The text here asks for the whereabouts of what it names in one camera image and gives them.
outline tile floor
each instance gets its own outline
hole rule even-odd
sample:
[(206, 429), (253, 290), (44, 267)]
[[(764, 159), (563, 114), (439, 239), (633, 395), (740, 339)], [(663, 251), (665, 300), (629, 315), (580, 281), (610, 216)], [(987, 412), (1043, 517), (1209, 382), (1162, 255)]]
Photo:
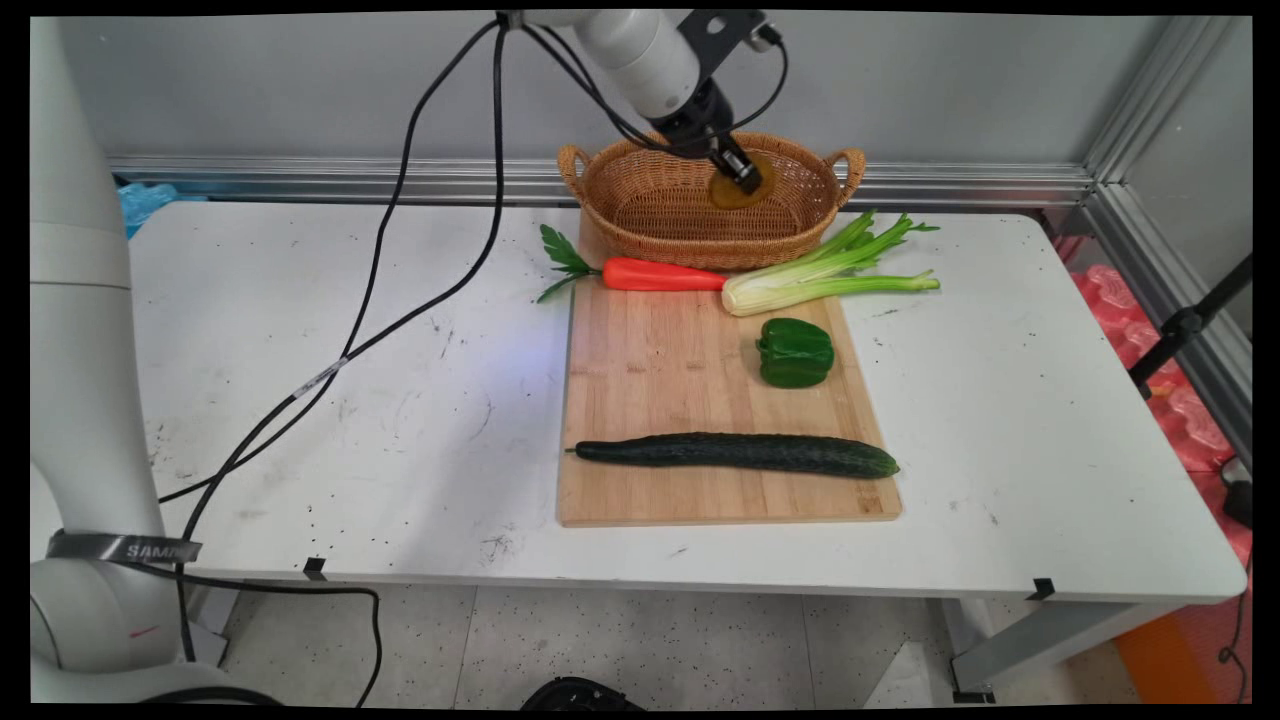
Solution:
[[(644, 591), (378, 585), (371, 707), (518, 708), (557, 675), (649, 710), (858, 708), (904, 643), (947, 705), (936, 602)], [(241, 593), (223, 667), (289, 705), (349, 706), (372, 664), (369, 600)], [(1023, 609), (996, 606), (997, 625)], [(1138, 702), (1111, 643), (996, 688), (1001, 705)]]

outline black object on floor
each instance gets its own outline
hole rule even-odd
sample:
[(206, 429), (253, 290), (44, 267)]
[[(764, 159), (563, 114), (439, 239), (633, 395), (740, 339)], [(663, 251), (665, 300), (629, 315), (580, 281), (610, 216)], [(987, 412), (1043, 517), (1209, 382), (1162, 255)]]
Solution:
[(627, 696), (582, 678), (556, 678), (529, 696), (520, 710), (639, 711)]
[(1226, 501), (1222, 503), (1226, 516), (1253, 529), (1253, 483), (1231, 483), (1226, 486)]
[(956, 705), (996, 705), (996, 693), (951, 692), (951, 702)]

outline table leg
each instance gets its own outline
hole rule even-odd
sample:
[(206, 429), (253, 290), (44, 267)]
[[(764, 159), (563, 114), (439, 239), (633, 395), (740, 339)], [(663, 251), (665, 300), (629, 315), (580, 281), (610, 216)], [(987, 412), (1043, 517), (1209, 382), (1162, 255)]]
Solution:
[[(961, 616), (964, 601), (947, 612), (948, 625)], [(1007, 679), (1030, 667), (1043, 667), (1061, 662), (1079, 652), (1149, 623), (1178, 606), (1132, 605), (1123, 602), (1044, 602), (1038, 610), (1014, 623), (1002, 632), (978, 639), (972, 647), (955, 647), (951, 660), (956, 685), (961, 692), (989, 692), (991, 684)], [(970, 624), (968, 634), (982, 633)], [(952, 638), (964, 637), (965, 630), (952, 630)]]
[(239, 591), (197, 587), (187, 605), (196, 660), (215, 667), (223, 664), (228, 641), (223, 635)]

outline celery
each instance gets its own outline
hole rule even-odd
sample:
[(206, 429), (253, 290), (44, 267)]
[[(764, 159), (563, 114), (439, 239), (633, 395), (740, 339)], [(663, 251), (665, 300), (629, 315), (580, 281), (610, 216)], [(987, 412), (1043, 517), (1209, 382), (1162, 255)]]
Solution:
[(928, 277), (933, 270), (915, 277), (850, 277), (874, 268), (877, 259), (884, 251), (906, 242), (908, 232), (938, 229), (923, 223), (913, 225), (910, 218), (902, 214), (893, 227), (877, 236), (868, 232), (874, 213), (874, 210), (863, 213), (808, 255), (731, 278), (721, 293), (724, 309), (733, 315), (754, 315), (828, 295), (916, 292), (941, 287), (937, 279)]

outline wicker basket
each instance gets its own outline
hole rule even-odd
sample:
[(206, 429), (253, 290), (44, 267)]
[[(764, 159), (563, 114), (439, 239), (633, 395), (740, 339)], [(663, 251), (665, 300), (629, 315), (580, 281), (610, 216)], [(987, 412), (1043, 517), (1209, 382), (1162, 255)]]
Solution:
[[(721, 210), (708, 199), (714, 168), (622, 140), (588, 158), (566, 145), (559, 151), (564, 184), (616, 255), (709, 270), (749, 270), (785, 263), (813, 250), (836, 211), (863, 179), (867, 158), (845, 149), (826, 160), (788, 140), (735, 133), (745, 150), (773, 164), (777, 183), (767, 199), (740, 210)], [(585, 170), (579, 177), (576, 161)], [(840, 186), (832, 165), (849, 163)]]

